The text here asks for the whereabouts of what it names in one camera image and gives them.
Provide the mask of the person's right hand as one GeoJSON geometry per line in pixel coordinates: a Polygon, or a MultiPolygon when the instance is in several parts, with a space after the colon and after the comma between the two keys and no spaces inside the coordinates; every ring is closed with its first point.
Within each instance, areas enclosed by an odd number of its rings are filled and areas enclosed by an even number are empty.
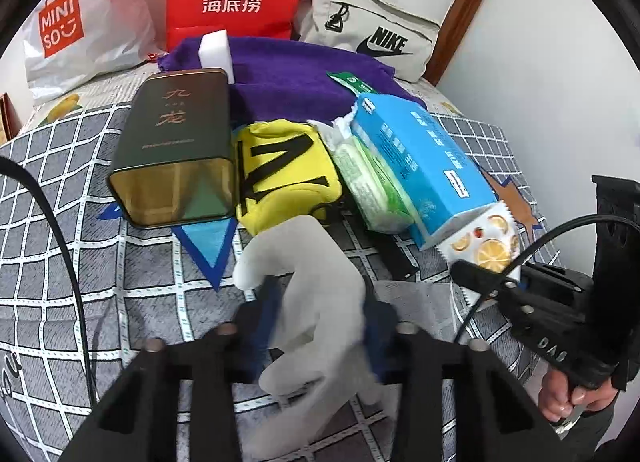
{"type": "Polygon", "coordinates": [[[608,407],[618,394],[610,380],[597,390],[573,387],[567,376],[555,368],[549,368],[542,378],[538,394],[538,409],[551,423],[566,419],[576,406],[584,406],[586,411],[598,412],[608,407]]]}

